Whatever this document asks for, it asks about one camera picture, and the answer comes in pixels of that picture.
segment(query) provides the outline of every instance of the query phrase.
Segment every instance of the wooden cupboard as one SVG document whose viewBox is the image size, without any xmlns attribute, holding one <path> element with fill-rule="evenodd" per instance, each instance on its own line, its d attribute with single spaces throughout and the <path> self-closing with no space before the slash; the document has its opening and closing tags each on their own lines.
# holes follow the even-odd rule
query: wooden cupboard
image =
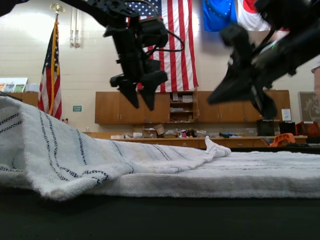
<svg viewBox="0 0 320 240">
<path fill-rule="evenodd" d="M 140 94 L 138 94 L 138 100 L 140 108 L 136 109 L 119 91 L 96 92 L 95 123 L 140 124 L 169 122 L 169 93 L 156 94 L 154 111 L 148 109 Z"/>
<path fill-rule="evenodd" d="M 38 93 L 37 92 L 11 92 L 8 95 L 21 99 L 25 104 L 32 105 L 34 107 L 38 106 Z"/>
<path fill-rule="evenodd" d="M 252 106 L 250 101 L 227 102 L 209 105 L 207 99 L 211 91 L 198 92 L 199 123 L 255 123 L 264 119 Z M 290 95 L 288 90 L 267 90 L 275 102 L 278 114 L 274 118 L 282 121 L 281 109 L 290 109 Z"/>
<path fill-rule="evenodd" d="M 155 95 L 154 110 L 150 111 L 144 101 L 145 123 L 167 123 L 170 122 L 170 93 L 157 93 Z"/>
<path fill-rule="evenodd" d="M 207 99 L 211 91 L 198 92 L 199 123 L 216 123 L 220 120 L 219 104 L 209 105 Z"/>
<path fill-rule="evenodd" d="M 274 120 L 282 121 L 282 111 L 281 109 L 290 109 L 290 94 L 288 90 L 268 90 L 266 91 L 275 102 L 276 108 L 278 110 L 278 114 L 274 118 Z"/>
<path fill-rule="evenodd" d="M 119 124 L 120 120 L 120 92 L 95 93 L 95 123 Z"/>
<path fill-rule="evenodd" d="M 282 121 L 281 109 L 290 109 L 289 91 L 267 90 L 266 93 L 274 100 L 278 109 L 274 119 Z M 180 94 L 193 95 L 193 102 L 173 102 L 170 93 L 157 93 L 154 111 L 150 111 L 141 95 L 138 95 L 140 108 L 136 109 L 118 91 L 97 92 L 95 122 L 97 124 L 169 123 L 171 119 L 187 119 L 188 116 L 193 117 L 193 121 L 197 120 L 197 123 L 255 123 L 263 119 L 249 101 L 209 105 L 207 99 L 211 91 L 195 90 Z M 171 112 L 171 108 L 183 108 L 188 111 Z"/>
</svg>

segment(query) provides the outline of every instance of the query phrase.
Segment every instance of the flag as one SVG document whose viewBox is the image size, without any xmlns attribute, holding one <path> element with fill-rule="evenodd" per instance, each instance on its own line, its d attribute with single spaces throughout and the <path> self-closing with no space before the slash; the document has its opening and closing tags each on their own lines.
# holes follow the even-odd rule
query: flag
<svg viewBox="0 0 320 240">
<path fill-rule="evenodd" d="M 219 32 L 230 23 L 237 23 L 235 0 L 203 0 L 204 30 Z"/>
<path fill-rule="evenodd" d="M 61 120 L 62 100 L 60 88 L 58 24 L 59 23 L 56 20 L 44 60 L 38 95 L 38 108 Z"/>
<path fill-rule="evenodd" d="M 247 31 L 268 31 L 270 25 L 263 20 L 255 8 L 256 0 L 237 0 L 238 24 Z"/>
<path fill-rule="evenodd" d="M 165 27 L 179 36 L 185 43 L 181 52 L 155 51 L 150 59 L 161 61 L 161 69 L 167 73 L 168 81 L 162 83 L 157 92 L 179 92 L 198 86 L 195 65 L 194 36 L 192 29 L 192 0 L 148 0 L 158 11 Z M 155 16 L 155 11 L 142 2 L 128 2 L 129 7 L 140 17 Z M 178 39 L 169 35 L 164 49 L 181 49 Z"/>
</svg>

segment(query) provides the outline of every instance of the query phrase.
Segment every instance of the gold finial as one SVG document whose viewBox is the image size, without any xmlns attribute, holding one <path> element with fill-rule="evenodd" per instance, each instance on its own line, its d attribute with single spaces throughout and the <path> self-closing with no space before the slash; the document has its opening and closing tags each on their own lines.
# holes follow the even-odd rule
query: gold finial
<svg viewBox="0 0 320 240">
<path fill-rule="evenodd" d="M 56 4 L 52 4 L 50 6 L 50 9 L 51 10 L 55 10 L 55 15 L 58 16 L 60 13 L 65 13 L 66 10 L 64 9 L 63 6 L 60 6 L 59 3 L 56 3 Z"/>
</svg>

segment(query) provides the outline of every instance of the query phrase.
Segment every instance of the framed picture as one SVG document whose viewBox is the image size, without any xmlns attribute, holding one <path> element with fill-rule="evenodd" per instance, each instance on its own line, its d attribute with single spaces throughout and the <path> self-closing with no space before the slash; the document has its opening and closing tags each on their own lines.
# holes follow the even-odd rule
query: framed picture
<svg viewBox="0 0 320 240">
<path fill-rule="evenodd" d="M 320 99 L 315 92 L 299 92 L 300 115 L 303 122 L 320 124 Z"/>
</svg>

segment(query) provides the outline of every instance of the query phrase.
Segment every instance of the blue flag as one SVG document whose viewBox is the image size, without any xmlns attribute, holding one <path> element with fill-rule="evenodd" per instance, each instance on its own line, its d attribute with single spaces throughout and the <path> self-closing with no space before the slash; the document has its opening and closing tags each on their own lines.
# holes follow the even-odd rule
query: blue flag
<svg viewBox="0 0 320 240">
<path fill-rule="evenodd" d="M 234 0 L 203 0 L 204 30 L 219 32 L 231 23 L 237 23 Z"/>
</svg>

